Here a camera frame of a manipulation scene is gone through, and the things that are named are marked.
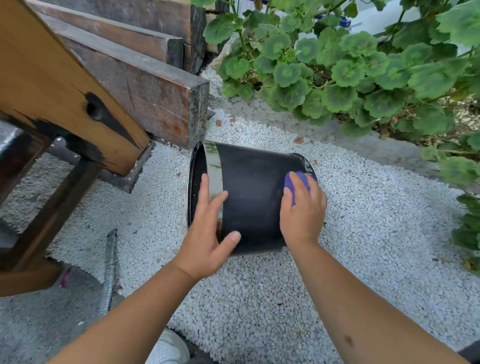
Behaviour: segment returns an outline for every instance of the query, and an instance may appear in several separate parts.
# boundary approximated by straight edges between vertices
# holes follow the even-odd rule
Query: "white gravel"
[[[464,252],[449,242],[463,213],[455,200],[461,191],[333,145],[307,138],[296,144],[296,135],[275,127],[231,120],[218,111],[207,139],[310,160],[329,200],[319,242],[343,265],[453,349],[480,339],[480,279],[463,270]],[[189,154],[158,145],[132,195],[98,181],[51,255],[102,280],[105,236],[117,227],[120,292],[131,294],[175,255],[185,234]],[[0,216],[22,219],[4,210]],[[192,290],[169,326],[222,363],[341,363],[288,252],[230,259]]]

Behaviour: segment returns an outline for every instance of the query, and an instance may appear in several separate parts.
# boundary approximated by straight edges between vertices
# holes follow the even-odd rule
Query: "shoe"
[[[187,344],[175,332],[166,328],[145,364],[185,364],[189,360]]]

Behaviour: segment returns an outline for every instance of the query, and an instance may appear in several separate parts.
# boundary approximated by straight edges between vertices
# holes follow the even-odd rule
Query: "plastic pot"
[[[285,175],[289,171],[315,176],[307,159],[297,153],[198,141],[190,160],[188,226],[195,216],[202,173],[207,173],[211,197],[228,191],[228,198],[218,213],[218,240],[237,230],[241,240],[233,255],[281,250],[285,241],[280,232],[280,205]]]

